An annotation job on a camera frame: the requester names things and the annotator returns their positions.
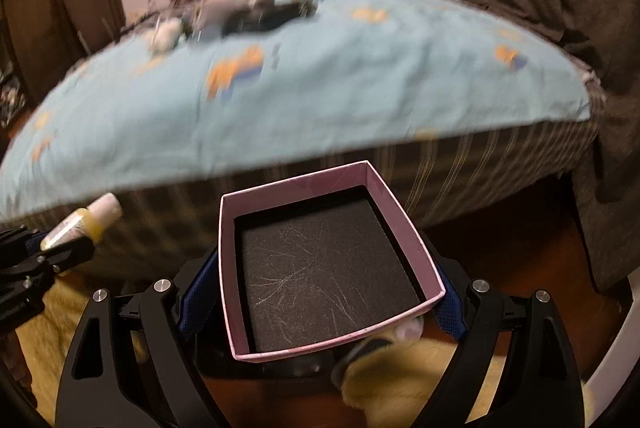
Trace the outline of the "light blue patterned bedsheet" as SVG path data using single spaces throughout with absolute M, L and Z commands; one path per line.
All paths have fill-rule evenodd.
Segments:
M 574 168 L 598 97 L 562 50 L 453 0 L 322 0 L 276 30 L 184 39 L 160 57 L 128 36 L 15 137 L 1 216 L 364 158 L 414 221 L 435 223 Z

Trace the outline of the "yellow white small bottle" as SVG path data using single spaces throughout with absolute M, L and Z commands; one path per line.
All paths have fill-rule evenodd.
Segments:
M 106 193 L 85 208 L 78 208 L 58 223 L 40 241 L 40 250 L 49 251 L 78 238 L 99 244 L 105 231 L 122 217 L 122 206 L 112 193 Z

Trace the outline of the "grey-haired plush doll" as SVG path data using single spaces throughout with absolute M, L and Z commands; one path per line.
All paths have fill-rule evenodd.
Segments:
M 203 0 L 191 19 L 192 36 L 197 40 L 218 39 L 230 32 L 231 21 L 254 10 L 257 0 Z

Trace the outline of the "plaid bed skirt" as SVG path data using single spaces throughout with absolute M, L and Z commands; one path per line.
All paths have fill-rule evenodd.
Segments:
M 492 205 L 543 177 L 570 171 L 597 135 L 594 120 L 539 122 L 446 139 L 346 151 L 185 181 L 119 189 L 124 216 L 109 229 L 81 273 L 150 279 L 174 273 L 216 245 L 223 195 L 295 177 L 314 197 L 366 184 L 375 169 L 412 223 L 427 227 Z

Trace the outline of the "pink square gift box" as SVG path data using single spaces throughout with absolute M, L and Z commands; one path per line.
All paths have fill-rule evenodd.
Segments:
M 240 362 L 349 344 L 431 310 L 446 290 L 378 172 L 314 197 L 295 177 L 223 195 L 219 283 Z

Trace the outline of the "white plush toy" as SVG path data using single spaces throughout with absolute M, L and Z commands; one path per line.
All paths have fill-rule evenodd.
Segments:
M 183 34 L 183 22 L 179 18 L 159 21 L 148 33 L 146 44 L 152 55 L 163 55 L 172 50 Z

